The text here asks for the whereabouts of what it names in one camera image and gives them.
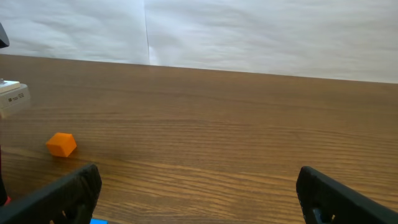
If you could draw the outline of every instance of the brown tabletop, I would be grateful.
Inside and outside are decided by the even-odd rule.
[[[0,122],[13,199],[94,162],[110,223],[303,223],[312,166],[398,211],[396,84],[10,55],[0,74],[33,104]]]

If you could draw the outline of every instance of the cube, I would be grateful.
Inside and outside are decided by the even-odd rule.
[[[55,133],[45,144],[51,155],[60,157],[68,157],[76,148],[75,139],[67,133]]]

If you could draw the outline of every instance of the white backdrop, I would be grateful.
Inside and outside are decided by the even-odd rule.
[[[397,14],[396,0],[2,0],[1,52],[398,83]]]

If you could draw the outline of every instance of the white device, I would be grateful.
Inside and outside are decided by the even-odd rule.
[[[0,79],[0,119],[4,119],[30,106],[27,85]]]

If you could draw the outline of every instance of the white paper sheet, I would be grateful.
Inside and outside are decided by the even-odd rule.
[[[146,0],[150,62],[398,83],[396,0]]]
[[[148,64],[143,0],[1,0],[2,54]]]

